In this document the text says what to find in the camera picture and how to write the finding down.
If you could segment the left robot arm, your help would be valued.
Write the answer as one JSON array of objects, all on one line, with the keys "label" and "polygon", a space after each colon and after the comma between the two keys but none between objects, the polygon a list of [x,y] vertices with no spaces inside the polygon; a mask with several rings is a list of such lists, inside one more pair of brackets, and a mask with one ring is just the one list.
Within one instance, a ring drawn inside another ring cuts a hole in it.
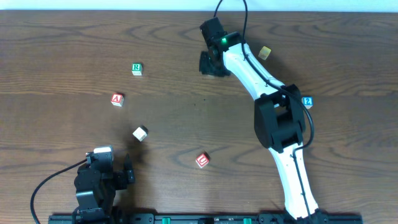
[{"label": "left robot arm", "polygon": [[122,210],[114,206],[114,198],[118,190],[135,181],[129,155],[123,169],[115,171],[111,152],[89,152],[74,180],[78,208],[72,213],[72,223],[127,223]]}]

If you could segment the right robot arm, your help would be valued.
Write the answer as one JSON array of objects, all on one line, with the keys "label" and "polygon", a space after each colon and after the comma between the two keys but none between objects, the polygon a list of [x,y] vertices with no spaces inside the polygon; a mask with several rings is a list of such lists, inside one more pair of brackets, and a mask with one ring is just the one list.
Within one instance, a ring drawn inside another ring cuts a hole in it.
[{"label": "right robot arm", "polygon": [[255,58],[237,32],[207,32],[202,53],[204,74],[234,74],[254,100],[254,130],[270,151],[282,182],[285,209],[294,220],[312,221],[316,203],[303,162],[304,117],[309,114],[295,85],[285,86]]}]

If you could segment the blue number 2 block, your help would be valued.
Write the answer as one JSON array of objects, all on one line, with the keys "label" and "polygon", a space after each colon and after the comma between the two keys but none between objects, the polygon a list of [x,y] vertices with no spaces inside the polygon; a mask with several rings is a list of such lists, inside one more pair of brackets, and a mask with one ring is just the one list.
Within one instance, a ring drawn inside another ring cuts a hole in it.
[{"label": "blue number 2 block", "polygon": [[306,107],[306,109],[310,109],[313,106],[313,97],[312,96],[304,96],[302,98],[302,103]]}]

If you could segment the red letter A block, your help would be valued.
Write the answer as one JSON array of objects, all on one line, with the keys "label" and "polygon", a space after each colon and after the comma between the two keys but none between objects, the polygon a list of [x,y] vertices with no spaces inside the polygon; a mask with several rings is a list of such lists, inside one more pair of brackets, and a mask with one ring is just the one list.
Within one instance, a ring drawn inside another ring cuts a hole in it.
[{"label": "red letter A block", "polygon": [[113,94],[112,97],[111,97],[111,103],[112,103],[114,106],[122,107],[122,106],[123,106],[123,103],[124,103],[124,97],[123,97],[123,95],[122,95],[122,94],[119,94],[119,93]]}]

